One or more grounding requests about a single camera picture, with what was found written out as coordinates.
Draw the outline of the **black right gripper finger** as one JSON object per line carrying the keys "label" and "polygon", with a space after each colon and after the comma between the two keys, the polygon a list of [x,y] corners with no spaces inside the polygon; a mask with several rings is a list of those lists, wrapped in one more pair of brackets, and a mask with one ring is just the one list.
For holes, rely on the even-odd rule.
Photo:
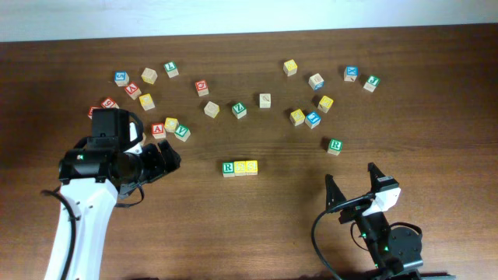
{"label": "black right gripper finger", "polygon": [[388,177],[381,172],[381,170],[376,166],[375,163],[368,163],[367,169],[370,175],[371,182],[381,182],[388,179]]}
{"label": "black right gripper finger", "polygon": [[334,177],[331,174],[325,176],[325,186],[326,186],[326,206],[325,210],[327,212],[337,212],[345,207],[347,202],[344,194],[340,191],[338,185],[334,181]]}

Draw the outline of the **yellow S block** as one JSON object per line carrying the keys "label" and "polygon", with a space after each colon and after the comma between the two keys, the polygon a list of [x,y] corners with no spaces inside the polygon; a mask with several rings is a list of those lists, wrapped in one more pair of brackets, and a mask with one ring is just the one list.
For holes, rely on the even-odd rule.
{"label": "yellow S block", "polygon": [[235,161],[233,165],[234,165],[234,173],[236,176],[247,175],[247,167],[245,161]]}

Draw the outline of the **yellow block back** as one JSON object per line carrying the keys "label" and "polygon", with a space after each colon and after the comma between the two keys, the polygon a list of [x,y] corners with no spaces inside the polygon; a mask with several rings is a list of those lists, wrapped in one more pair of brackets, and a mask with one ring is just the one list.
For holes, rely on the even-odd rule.
{"label": "yellow block back", "polygon": [[297,69],[298,69],[298,66],[293,59],[285,61],[283,64],[283,71],[285,72],[285,74],[287,76],[295,75],[297,72]]}

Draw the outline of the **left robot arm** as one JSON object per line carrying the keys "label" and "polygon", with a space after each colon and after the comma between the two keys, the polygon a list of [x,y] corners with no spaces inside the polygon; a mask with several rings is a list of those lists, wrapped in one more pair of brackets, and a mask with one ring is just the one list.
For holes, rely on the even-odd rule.
{"label": "left robot arm", "polygon": [[58,227],[45,277],[97,279],[107,226],[115,208],[134,191],[174,172],[180,155],[168,141],[143,143],[144,126],[127,110],[92,112],[92,131],[59,162],[55,190],[41,193],[60,203]]}

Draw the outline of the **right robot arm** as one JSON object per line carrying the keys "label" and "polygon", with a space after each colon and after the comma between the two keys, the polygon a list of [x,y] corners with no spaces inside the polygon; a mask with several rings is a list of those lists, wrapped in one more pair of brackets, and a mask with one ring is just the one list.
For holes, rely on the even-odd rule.
{"label": "right robot arm", "polygon": [[374,164],[368,164],[371,188],[366,194],[346,199],[334,182],[325,176],[326,206],[322,215],[339,213],[341,224],[357,226],[376,269],[373,279],[421,279],[423,231],[407,222],[390,224],[384,213],[399,199],[401,188],[392,176],[384,175]]}

